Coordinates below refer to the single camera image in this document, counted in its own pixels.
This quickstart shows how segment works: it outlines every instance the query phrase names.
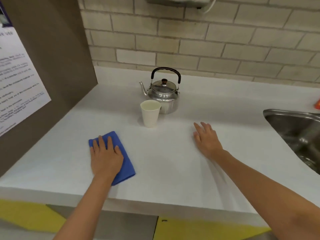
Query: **paper sign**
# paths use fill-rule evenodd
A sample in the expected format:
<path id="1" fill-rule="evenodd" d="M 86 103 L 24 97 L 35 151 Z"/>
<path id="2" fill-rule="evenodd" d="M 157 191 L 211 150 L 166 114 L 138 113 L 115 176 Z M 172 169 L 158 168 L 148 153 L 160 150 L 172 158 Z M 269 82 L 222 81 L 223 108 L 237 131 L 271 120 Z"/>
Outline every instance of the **paper sign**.
<path id="1" fill-rule="evenodd" d="M 16 30 L 0 27 L 0 136 L 50 100 Z"/>

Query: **electrical cord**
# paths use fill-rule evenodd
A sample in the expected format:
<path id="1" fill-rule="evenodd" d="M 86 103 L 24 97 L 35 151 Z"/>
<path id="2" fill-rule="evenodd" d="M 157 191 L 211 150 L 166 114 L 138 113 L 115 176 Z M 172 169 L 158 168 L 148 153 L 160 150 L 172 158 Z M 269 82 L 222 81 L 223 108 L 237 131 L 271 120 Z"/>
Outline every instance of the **electrical cord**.
<path id="1" fill-rule="evenodd" d="M 199 9 L 199 12 L 202 13 L 202 14 L 208 13 L 212 9 L 212 7 L 214 6 L 215 3 L 216 3 L 216 0 L 212 0 L 212 2 L 210 4 L 208 4 L 205 7 Z"/>

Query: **paper towel dispenser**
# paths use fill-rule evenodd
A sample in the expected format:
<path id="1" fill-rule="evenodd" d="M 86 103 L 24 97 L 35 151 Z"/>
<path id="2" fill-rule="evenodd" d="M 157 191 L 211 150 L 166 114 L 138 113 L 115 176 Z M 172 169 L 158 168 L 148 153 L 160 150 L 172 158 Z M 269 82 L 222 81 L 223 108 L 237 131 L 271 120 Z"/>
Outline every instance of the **paper towel dispenser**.
<path id="1" fill-rule="evenodd" d="M 146 0 L 148 3 L 161 4 L 174 7 L 196 7 L 207 6 L 211 0 Z"/>

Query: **hand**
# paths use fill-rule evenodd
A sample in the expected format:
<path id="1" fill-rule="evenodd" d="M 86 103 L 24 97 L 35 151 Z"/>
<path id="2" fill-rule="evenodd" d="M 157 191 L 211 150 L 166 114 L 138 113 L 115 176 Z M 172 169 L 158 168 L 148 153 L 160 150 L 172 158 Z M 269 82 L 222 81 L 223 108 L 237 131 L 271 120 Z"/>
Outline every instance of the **hand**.
<path id="1" fill-rule="evenodd" d="M 98 139 L 100 147 L 96 140 L 93 141 L 93 147 L 90 147 L 92 172 L 95 177 L 105 177 L 113 181 L 123 163 L 122 153 L 118 146 L 113 149 L 111 137 L 108 137 L 108 149 L 102 136 Z"/>
<path id="2" fill-rule="evenodd" d="M 216 131 L 212 129 L 210 124 L 201 122 L 201 125 L 203 127 L 194 123 L 194 127 L 197 130 L 193 133 L 195 143 L 206 158 L 213 160 L 215 153 L 223 150 L 222 145 Z"/>

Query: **black kettle handle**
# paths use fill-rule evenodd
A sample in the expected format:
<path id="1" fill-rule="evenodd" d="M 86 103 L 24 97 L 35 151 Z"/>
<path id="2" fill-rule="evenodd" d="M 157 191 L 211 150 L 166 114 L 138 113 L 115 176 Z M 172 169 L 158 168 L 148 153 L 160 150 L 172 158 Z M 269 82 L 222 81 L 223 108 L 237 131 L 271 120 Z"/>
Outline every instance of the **black kettle handle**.
<path id="1" fill-rule="evenodd" d="M 154 69 L 154 70 L 152 71 L 152 73 L 151 73 L 151 83 L 152 83 L 153 77 L 155 76 L 155 72 L 156 72 L 156 71 L 159 71 L 159 70 L 169 70 L 169 71 L 174 72 L 175 74 L 178 75 L 178 84 L 181 83 L 181 74 L 180 74 L 177 70 L 175 70 L 175 69 L 173 69 L 173 68 L 170 68 L 170 67 L 158 67 L 158 68 Z"/>

